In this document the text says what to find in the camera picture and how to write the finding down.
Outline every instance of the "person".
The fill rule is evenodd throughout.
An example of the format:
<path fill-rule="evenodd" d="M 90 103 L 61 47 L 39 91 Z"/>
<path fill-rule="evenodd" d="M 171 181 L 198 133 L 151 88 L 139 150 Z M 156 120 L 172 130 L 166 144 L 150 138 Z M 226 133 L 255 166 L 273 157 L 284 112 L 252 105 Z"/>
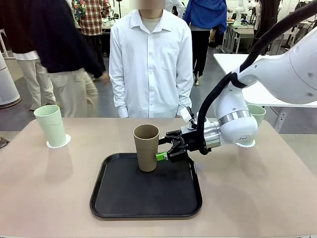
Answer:
<path fill-rule="evenodd" d="M 227 8 L 227 12 L 232 13 L 232 10 Z M 210 31 L 209 47 L 215 48 L 222 44 L 224 34 L 219 34 L 220 27 L 221 26 L 216 26 Z"/>
<path fill-rule="evenodd" d="M 177 16 L 183 18 L 185 6 L 181 0 L 166 0 L 165 9 L 166 11 L 172 12 L 173 8 L 176 8 Z"/>
<path fill-rule="evenodd" d="M 273 0 L 267 3 L 264 0 L 256 0 L 256 22 L 254 25 L 254 38 L 252 41 L 253 47 L 256 42 L 263 36 L 276 22 L 278 16 L 278 7 L 280 0 Z M 265 55 L 268 47 L 261 53 Z"/>
<path fill-rule="evenodd" d="M 13 52 L 20 65 L 32 97 L 30 111 L 41 104 L 41 90 L 47 104 L 55 104 L 53 85 L 43 69 L 39 56 L 31 41 L 30 25 L 26 17 L 23 0 L 0 0 L 0 29 L 4 29 Z"/>
<path fill-rule="evenodd" d="M 192 40 L 185 21 L 141 0 L 111 28 L 109 74 L 121 118 L 174 118 L 191 107 Z"/>
<path fill-rule="evenodd" d="M 32 39 L 64 107 L 64 117 L 95 116 L 98 91 L 86 73 L 107 81 L 65 0 L 24 0 Z"/>
<path fill-rule="evenodd" d="M 193 67 L 195 84 L 199 85 L 198 78 L 203 75 L 210 31 L 225 32 L 227 27 L 227 5 L 225 0 L 189 0 L 184 20 L 190 25 L 193 40 Z"/>
<path fill-rule="evenodd" d="M 102 11 L 104 16 L 108 16 L 110 4 L 108 0 L 85 0 L 85 7 L 86 12 L 80 17 L 79 25 L 100 67 L 105 71 L 101 44 L 101 34 L 103 32 Z"/>

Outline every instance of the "silver ring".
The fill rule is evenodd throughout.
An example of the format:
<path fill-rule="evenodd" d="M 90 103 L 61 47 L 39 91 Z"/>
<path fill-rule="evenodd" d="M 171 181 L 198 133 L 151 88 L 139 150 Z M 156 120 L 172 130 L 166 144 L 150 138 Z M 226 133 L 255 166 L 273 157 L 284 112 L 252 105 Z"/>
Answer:
<path fill-rule="evenodd" d="M 237 112 L 233 112 L 230 113 L 228 115 L 223 116 L 222 118 L 220 118 L 218 120 L 220 126 L 232 121 L 232 120 L 236 120 L 239 118 L 246 118 L 246 117 L 250 117 L 250 113 L 248 110 L 242 110 L 242 111 L 237 111 Z"/>

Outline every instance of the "white desk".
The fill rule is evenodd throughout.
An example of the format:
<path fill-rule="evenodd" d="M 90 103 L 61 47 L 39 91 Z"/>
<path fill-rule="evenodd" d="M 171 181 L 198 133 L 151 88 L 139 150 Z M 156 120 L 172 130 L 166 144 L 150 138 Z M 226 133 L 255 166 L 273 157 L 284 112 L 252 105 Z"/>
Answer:
<path fill-rule="evenodd" d="M 228 74 L 232 70 L 239 67 L 248 55 L 229 55 L 229 54 L 214 54 L 213 57 L 220 65 L 225 74 Z M 257 60 L 265 58 L 266 56 L 259 56 Z M 291 108 L 317 108 L 317 102 L 309 104 L 297 105 L 283 102 L 274 97 L 270 92 L 260 83 L 256 82 L 254 85 L 244 88 L 242 90 L 243 97 L 248 103 L 257 104 L 266 107 L 282 107 L 278 113 L 278 117 L 275 121 L 274 128 L 277 132 L 280 131 L 285 117 Z"/>
<path fill-rule="evenodd" d="M 250 38 L 250 30 L 252 30 L 251 37 L 253 37 L 253 26 L 252 25 L 241 25 L 241 26 L 233 26 L 231 22 L 227 22 L 227 30 L 224 33 L 223 41 L 222 41 L 222 47 L 221 50 L 224 53 L 233 53 L 234 44 L 236 41 L 236 35 L 239 34 L 239 32 L 236 32 L 235 30 L 242 30 L 240 33 L 243 33 L 243 37 L 247 36 L 246 38 Z"/>
<path fill-rule="evenodd" d="M 253 39 L 254 38 L 254 28 L 238 28 L 238 29 L 233 29 L 233 38 L 236 39 L 237 37 L 237 49 L 236 49 L 236 54 L 239 52 L 239 46 L 240 46 L 240 41 L 241 39 Z"/>

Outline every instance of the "dark sweater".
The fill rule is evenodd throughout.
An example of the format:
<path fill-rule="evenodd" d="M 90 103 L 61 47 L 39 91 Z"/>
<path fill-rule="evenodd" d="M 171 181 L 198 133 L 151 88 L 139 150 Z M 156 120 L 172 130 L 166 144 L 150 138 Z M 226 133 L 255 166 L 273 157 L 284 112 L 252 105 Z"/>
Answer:
<path fill-rule="evenodd" d="M 0 29 L 3 28 L 14 53 L 24 54 L 35 50 L 23 0 L 0 0 Z"/>
<path fill-rule="evenodd" d="M 100 77 L 97 57 L 74 25 L 65 0 L 24 0 L 31 25 L 31 36 L 42 65 L 48 73 L 84 68 Z"/>

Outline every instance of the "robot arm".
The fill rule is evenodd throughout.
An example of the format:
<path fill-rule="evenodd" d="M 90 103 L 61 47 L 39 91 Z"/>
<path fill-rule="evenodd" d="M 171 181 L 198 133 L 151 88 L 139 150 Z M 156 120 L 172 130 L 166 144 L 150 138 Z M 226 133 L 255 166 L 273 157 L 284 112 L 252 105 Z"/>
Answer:
<path fill-rule="evenodd" d="M 239 7 L 235 9 L 236 11 L 236 20 L 234 22 L 234 26 L 241 26 L 241 13 L 246 10 L 244 7 L 244 0 L 238 0 Z"/>
<path fill-rule="evenodd" d="M 310 14 L 316 14 L 317 0 L 307 6 L 306 10 L 309 10 Z M 303 12 L 299 11 L 299 13 L 301 13 L 300 19 L 307 18 Z M 294 19 L 298 20 L 296 13 L 290 17 L 282 22 L 287 25 L 280 30 L 289 29 L 294 24 Z M 279 29 L 280 25 L 281 23 L 277 23 L 272 29 Z M 270 37 L 268 35 L 269 33 L 262 38 L 274 39 L 278 33 Z M 261 47 L 257 49 L 262 42 L 260 39 L 255 44 L 255 49 L 252 49 L 255 53 L 251 52 L 248 57 L 252 61 L 258 56 L 258 52 L 262 51 Z M 317 28 L 283 55 L 266 56 L 254 63 L 250 63 L 247 59 L 239 68 L 226 75 L 207 96 L 197 122 L 193 113 L 188 113 L 184 109 L 182 115 L 190 121 L 189 125 L 168 132 L 159 144 L 172 144 L 172 148 L 167 153 L 168 159 L 172 162 L 186 158 L 187 151 L 199 150 L 202 154 L 207 154 L 212 148 L 224 144 L 243 144 L 243 141 L 257 133 L 258 125 L 254 117 L 250 116 L 242 89 L 259 81 L 272 95 L 284 102 L 306 104 L 317 101 L 316 61 Z M 217 121 L 209 122 L 205 118 L 210 103 L 213 105 Z"/>
<path fill-rule="evenodd" d="M 276 98 L 290 104 L 317 101 L 317 29 L 311 31 L 290 51 L 267 56 L 246 70 L 234 70 L 238 81 L 251 86 L 259 81 Z M 257 123 L 250 117 L 242 88 L 230 82 L 212 104 L 223 143 L 240 143 L 257 133 Z"/>

